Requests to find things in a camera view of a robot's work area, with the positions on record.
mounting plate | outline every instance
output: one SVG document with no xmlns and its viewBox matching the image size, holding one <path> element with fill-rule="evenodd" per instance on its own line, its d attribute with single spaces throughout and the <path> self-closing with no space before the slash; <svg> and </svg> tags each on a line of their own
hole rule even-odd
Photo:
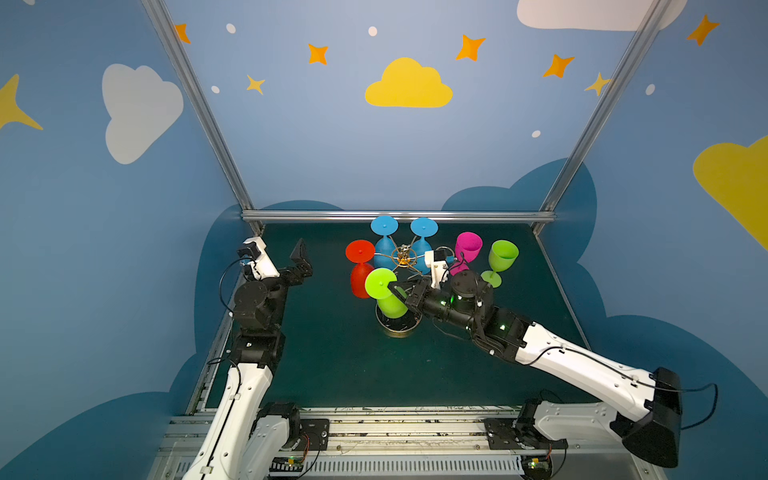
<svg viewBox="0 0 768 480">
<path fill-rule="evenodd" d="M 515 450 L 521 446 L 515 441 L 516 419 L 484 419 L 485 435 L 491 450 Z"/>
</svg>

yellow cloud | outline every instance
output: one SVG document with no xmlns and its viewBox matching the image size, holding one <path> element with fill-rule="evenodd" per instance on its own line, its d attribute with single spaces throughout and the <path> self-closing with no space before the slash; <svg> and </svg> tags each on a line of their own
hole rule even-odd
<svg viewBox="0 0 768 480">
<path fill-rule="evenodd" d="M 422 67 L 412 58 L 398 58 L 387 66 L 382 80 L 366 90 L 366 100 L 376 107 L 443 107 L 453 90 L 440 81 L 432 67 Z"/>
<path fill-rule="evenodd" d="M 707 148 L 694 162 L 694 176 L 768 250 L 768 137 L 750 147 Z"/>
</svg>

glass base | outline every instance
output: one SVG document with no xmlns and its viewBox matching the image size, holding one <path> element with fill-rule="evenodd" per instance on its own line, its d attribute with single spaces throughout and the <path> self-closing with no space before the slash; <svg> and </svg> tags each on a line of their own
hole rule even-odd
<svg viewBox="0 0 768 480">
<path fill-rule="evenodd" d="M 490 283 L 493 288 L 499 288 L 502 284 L 502 276 L 493 270 L 486 270 L 480 274 L 480 277 Z"/>
</svg>

aluminum frame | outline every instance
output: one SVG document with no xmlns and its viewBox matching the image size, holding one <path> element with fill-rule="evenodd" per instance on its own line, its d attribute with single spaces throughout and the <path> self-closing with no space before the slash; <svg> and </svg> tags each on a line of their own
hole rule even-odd
<svg viewBox="0 0 768 480">
<path fill-rule="evenodd" d="M 163 0 L 141 0 L 141 3 L 144 4 L 144 8 L 147 10 L 147 15 L 149 15 L 157 36 L 160 37 L 160 41 L 163 43 L 163 47 L 179 76 L 179 81 L 184 87 L 184 91 L 187 92 L 187 97 L 197 114 L 197 118 L 200 120 L 200 126 L 203 127 L 210 146 L 214 149 L 214 154 L 219 160 L 222 170 L 224 170 L 224 175 L 232 187 L 237 202 L 240 203 L 240 207 L 243 210 L 253 209 L 248 189 L 243 182 L 243 178 L 240 176 L 240 171 L 237 169 L 237 164 L 232 157 L 227 142 L 224 140 L 210 105 L 205 99 L 203 88 L 197 80 L 190 59 L 187 57 L 184 46 L 181 44 L 181 40 L 176 33 L 174 22 L 165 2 Z M 261 222 L 255 220 L 249 223 L 256 235 L 262 232 L 263 225 Z"/>
<path fill-rule="evenodd" d="M 486 462 L 502 458 L 514 461 L 519 455 L 547 455 L 546 450 L 491 450 L 483 419 L 516 418 L 519 407 L 511 406 L 436 406 L 436 407 L 322 407 L 301 409 L 303 419 L 329 419 L 328 450 L 321 452 L 316 471 L 307 477 L 358 476 L 367 478 L 388 474 L 393 478 L 449 475 L 463 478 L 499 476 L 510 478 L 510 468 L 487 468 Z M 180 478 L 189 468 L 203 444 L 213 421 L 212 412 L 173 417 L 163 438 L 149 480 Z M 637 478 L 666 480 L 664 470 L 632 456 L 620 442 L 575 440 L 568 449 L 569 458 L 594 459 L 620 456 L 627 466 L 635 468 Z M 383 472 L 366 471 L 364 462 L 475 462 L 477 467 L 432 466 L 429 470 L 399 468 Z M 271 474 L 273 477 L 296 474 Z"/>
<path fill-rule="evenodd" d="M 587 125 L 584 127 L 584 131 L 581 132 L 581 136 L 576 142 L 573 151 L 568 155 L 568 159 L 565 161 L 562 170 L 560 170 L 557 179 L 555 179 L 547 197 L 544 199 L 541 211 L 552 212 L 558 205 L 558 202 L 560 202 L 578 168 L 584 162 L 587 153 L 589 153 L 603 126 L 605 126 L 608 117 L 611 116 L 611 112 L 616 107 L 621 94 L 624 93 L 629 81 L 634 76 L 634 72 L 640 66 L 656 35 L 658 35 L 661 19 L 670 2 L 671 0 L 654 0 L 648 8 L 643 21 L 640 23 L 611 77 L 608 90 L 601 95 L 597 107 L 594 108 L 592 115 L 587 121 Z M 542 222 L 536 223 L 534 225 L 534 234 L 538 236 L 543 228 L 544 224 Z"/>
<path fill-rule="evenodd" d="M 244 210 L 245 221 L 284 222 L 370 222 L 381 215 L 397 220 L 415 220 L 429 217 L 443 223 L 549 223 L 554 212 L 456 212 L 456 211 L 404 211 L 404 210 Z"/>
</svg>

orange star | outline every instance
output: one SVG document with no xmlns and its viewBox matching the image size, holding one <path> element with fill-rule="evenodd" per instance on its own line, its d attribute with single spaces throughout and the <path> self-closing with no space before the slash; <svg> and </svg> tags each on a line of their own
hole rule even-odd
<svg viewBox="0 0 768 480">
<path fill-rule="evenodd" d="M 310 45 L 310 52 L 312 53 L 310 55 L 310 63 L 315 63 L 318 61 L 323 65 L 328 65 L 326 63 L 326 50 L 328 50 L 328 47 L 316 47 L 314 45 Z"/>
<path fill-rule="evenodd" d="M 477 61 L 478 48 L 480 48 L 480 45 L 482 45 L 482 42 L 484 42 L 485 39 L 480 38 L 479 40 L 472 40 L 466 35 L 463 35 L 463 37 L 464 45 L 462 45 L 462 50 L 458 53 L 456 60 L 461 60 L 462 58 L 471 58 L 473 61 Z"/>
<path fill-rule="evenodd" d="M 179 34 L 179 39 L 183 41 L 184 43 L 192 43 L 187 37 L 187 24 L 183 23 L 181 25 L 174 25 L 176 27 L 176 33 Z"/>
<path fill-rule="evenodd" d="M 707 35 L 709 35 L 711 31 L 717 28 L 718 25 L 719 23 L 710 22 L 710 19 L 708 19 L 705 15 L 699 26 L 696 27 L 696 30 L 694 30 L 694 33 L 688 35 L 686 40 L 695 40 L 696 43 L 701 46 L 701 44 L 704 43 L 704 39 L 707 37 Z"/>
<path fill-rule="evenodd" d="M 563 74 L 565 73 L 565 67 L 567 67 L 568 64 L 571 63 L 574 58 L 575 57 L 560 58 L 557 55 L 555 55 L 552 58 L 552 66 L 542 76 L 548 77 L 549 75 L 557 75 L 558 77 L 563 78 Z"/>
</svg>

